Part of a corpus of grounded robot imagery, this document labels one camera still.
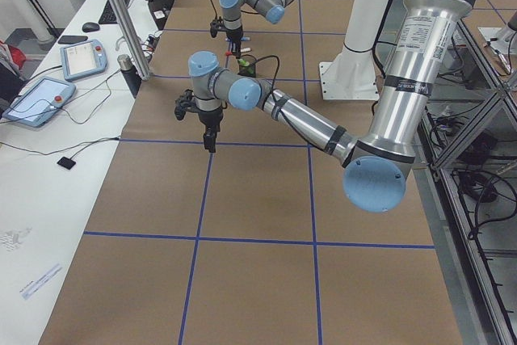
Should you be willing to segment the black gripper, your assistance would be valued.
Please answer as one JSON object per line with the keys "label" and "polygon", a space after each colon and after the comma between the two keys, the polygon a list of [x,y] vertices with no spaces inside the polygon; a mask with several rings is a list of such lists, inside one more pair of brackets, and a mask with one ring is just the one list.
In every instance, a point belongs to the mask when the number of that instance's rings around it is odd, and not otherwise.
{"label": "black gripper", "polygon": [[236,56],[236,58],[240,58],[242,56],[242,38],[243,38],[243,29],[242,26],[237,28],[227,27],[225,29],[226,37],[230,42],[230,52],[231,55]]}
{"label": "black gripper", "polygon": [[216,138],[218,132],[221,130],[221,121],[224,114],[222,108],[217,108],[212,111],[200,111],[198,113],[200,122],[205,126],[203,135],[204,148],[209,153],[216,152]]}

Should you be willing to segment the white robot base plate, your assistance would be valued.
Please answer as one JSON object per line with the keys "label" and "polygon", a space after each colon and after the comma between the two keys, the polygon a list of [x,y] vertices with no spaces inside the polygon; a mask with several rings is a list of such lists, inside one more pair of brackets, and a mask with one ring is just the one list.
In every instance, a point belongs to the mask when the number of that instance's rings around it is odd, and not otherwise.
{"label": "white robot base plate", "polygon": [[377,101],[376,72],[372,60],[365,63],[335,60],[318,66],[324,100]]}

